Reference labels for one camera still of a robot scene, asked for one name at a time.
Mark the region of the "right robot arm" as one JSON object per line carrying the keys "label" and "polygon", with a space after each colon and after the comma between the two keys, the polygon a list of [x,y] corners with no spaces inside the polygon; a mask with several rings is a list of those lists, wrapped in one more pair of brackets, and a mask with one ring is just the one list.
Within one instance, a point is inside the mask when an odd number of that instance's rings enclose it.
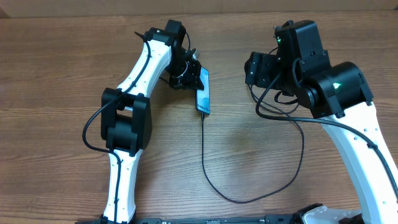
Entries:
{"label": "right robot arm", "polygon": [[396,223],[397,166],[377,120],[373,94],[352,62],[331,65],[317,24],[287,21],[274,29],[276,54],[253,52],[245,82],[279,90],[311,112],[334,142],[357,193],[360,209],[320,203],[293,213],[291,223]]}

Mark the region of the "blue Galaxy smartphone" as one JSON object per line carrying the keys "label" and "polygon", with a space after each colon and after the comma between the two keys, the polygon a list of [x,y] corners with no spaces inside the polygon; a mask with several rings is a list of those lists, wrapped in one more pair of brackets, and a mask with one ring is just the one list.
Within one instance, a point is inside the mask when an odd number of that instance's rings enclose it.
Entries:
{"label": "blue Galaxy smartphone", "polygon": [[210,114],[210,82],[209,72],[204,67],[201,68],[200,80],[204,86],[203,90],[196,92],[196,109],[205,114]]}

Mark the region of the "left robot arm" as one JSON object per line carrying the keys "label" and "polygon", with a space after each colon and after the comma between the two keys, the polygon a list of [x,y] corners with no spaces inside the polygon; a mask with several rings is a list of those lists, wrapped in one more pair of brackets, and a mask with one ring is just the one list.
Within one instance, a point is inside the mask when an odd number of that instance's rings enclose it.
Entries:
{"label": "left robot arm", "polygon": [[108,204],[99,223],[133,223],[139,159],[152,134],[150,96],[162,73],[169,74],[174,90],[194,90],[195,107],[210,113],[209,72],[195,49],[183,48],[187,37],[179,21],[164,29],[150,28],[143,35],[143,50],[128,77],[101,97],[101,138],[110,150]]}

